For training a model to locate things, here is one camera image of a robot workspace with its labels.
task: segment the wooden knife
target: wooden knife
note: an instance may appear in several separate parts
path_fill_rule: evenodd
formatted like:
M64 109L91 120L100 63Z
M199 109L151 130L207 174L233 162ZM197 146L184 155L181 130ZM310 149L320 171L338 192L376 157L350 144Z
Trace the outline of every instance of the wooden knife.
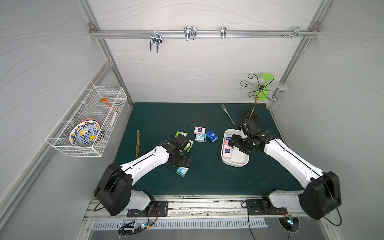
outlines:
M137 131L137 138L136 138L136 158L137 158L137 156L139 155L139 149L140 149L139 138L140 138L140 132L139 132L139 130L138 130L138 131Z

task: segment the blue tissue pack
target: blue tissue pack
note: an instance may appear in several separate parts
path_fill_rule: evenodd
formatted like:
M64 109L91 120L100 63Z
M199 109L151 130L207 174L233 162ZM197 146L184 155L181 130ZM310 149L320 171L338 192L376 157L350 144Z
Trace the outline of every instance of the blue tissue pack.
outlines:
M211 140L212 142L218 139L218 136L212 130L207 132L206 135L209 138L209 140Z

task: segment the white brush handle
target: white brush handle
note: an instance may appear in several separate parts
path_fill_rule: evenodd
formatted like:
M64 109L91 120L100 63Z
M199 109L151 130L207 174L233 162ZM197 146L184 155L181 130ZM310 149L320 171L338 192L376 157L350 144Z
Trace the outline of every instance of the white brush handle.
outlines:
M113 126L113 124L115 123L115 120L116 120L116 116L118 115L118 113L117 112L115 112L114 114L113 114L113 117L112 117L112 120L111 120L111 123L109 124L110 126Z

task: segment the fork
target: fork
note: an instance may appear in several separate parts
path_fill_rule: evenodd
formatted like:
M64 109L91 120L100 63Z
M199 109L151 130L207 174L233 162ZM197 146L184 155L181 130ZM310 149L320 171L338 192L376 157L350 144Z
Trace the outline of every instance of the fork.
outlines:
M229 120L231 120L232 124L235 125L235 123L233 122L231 116L230 116L229 113L227 112L227 109L226 109L224 103L223 103L221 106L223 107L223 111L228 115Z

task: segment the black cable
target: black cable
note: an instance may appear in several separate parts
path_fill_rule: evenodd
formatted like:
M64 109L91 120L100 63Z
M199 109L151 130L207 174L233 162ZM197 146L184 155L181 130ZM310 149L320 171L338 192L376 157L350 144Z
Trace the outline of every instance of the black cable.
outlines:
M263 120L263 122L264 122L264 131L263 132L265 132L265 130L266 130L266 123L265 123L264 119L260 116L260 114L257 114L257 113L248 113L248 114L251 114L251 116L252 116L252 114L256 114L256 115L258 115Z
M251 232L253 239L256 240L256 239L255 239L255 236L253 235L252 230L251 230L251 224L249 223L249 211L248 211L248 210L247 210L247 215L248 215L248 227L249 227L249 231Z
M184 127L187 127L187 128L188 128L188 134L187 134L187 136L188 136L188 135L189 135L189 133L190 133L190 129L189 129L189 126L188 126L188 125L185 125Z
M179 150L179 152L181 152L181 153L183 153L183 152L187 152L189 149L191 149L191 147L192 147L192 144L191 144L191 142L188 140L188 143L187 143L187 145L189 144L189 147L187 148L187 149L185 149L184 148L184 150L183 151L180 151Z
M325 187L327 188L327 190L328 190L328 192L329 192L329 195L331 196L331 198L332 198L332 201L333 201L333 203L334 203L334 205L335 205L335 207L336 207L336 210L337 210L337 213L339 214L339 218L340 218L340 223L339 224L334 224L333 222L331 222L328 218L326 218L325 216L323 216L326 220L328 220L332 225L334 225L334 226L336 226L336 227L338 227L338 226L340 226L341 224L342 224L342 222L343 222L343 220L342 220L342 218L341 218L341 214L340 214L340 211L339 211L339 209L338 209L338 207L337 207L337 204L336 204L336 201L335 201L335 199L333 198L333 196L332 196L332 193L331 193L331 190L329 189L329 187L328 187L328 184L327 184L327 182L324 180L324 178L322 178L321 176L320 176L320 174L318 174L317 172L315 172L312 168L310 168L307 164L305 164L303 161L301 161L298 157L296 157L294 154L292 154L290 151L288 151L288 150L286 150L276 139L273 139L273 138L270 138L270 137L263 137L263 138L261 138L261 139L264 139L264 138L269 138L269 139L272 139L272 140L275 140L275 142L277 142L279 145L280 145L280 147L282 147L286 152L288 152L289 154L291 154L292 156L294 156L297 160L299 160L302 164L304 164L307 168L309 168L309 169L311 169L314 173L316 173L316 175L317 176L319 176L320 177L320 179L325 183Z
M101 208L99 208L99 209L96 209L96 208L101 204L101 202L108 196L108 193L112 190L113 186L115 186L115 184L121 179L121 177L122 177L122 175L125 173L125 171L121 173L121 175L119 176L119 178L115 181L115 183L112 185L112 187L108 190L107 194L105 194L105 196L104 196L104 197L102 198L102 200L98 203L98 205L96 205L96 207L93 209L94 212L96 212L96 211L101 210L101 209L104 208L104 207L101 207Z
M147 216L147 219L148 219L148 222L147 222L147 224L144 226L144 228L142 228L142 226L139 226L139 227L137 227L136 229L134 229L133 231L126 231L126 230L124 230L124 228L126 228L129 224L131 224L131 223L133 223L133 222L130 222L130 223L127 223L127 224L124 224L121 228L119 228L119 230L118 230L118 233L119 233L119 235L120 236L128 236L128 235L133 235L133 234L137 234L137 233L139 233L139 232L142 232L142 231L144 231L145 229L147 229L147 226L149 225L149 217L148 217L148 215L146 214L146 212L144 212L144 211L140 211L140 212L142 212L143 214L145 214L145 216Z
M175 170L175 166L176 166L176 164L173 164L173 168L172 168L172 170L168 167L168 164L167 164L167 169L168 170L170 170L170 171L173 171L173 170Z

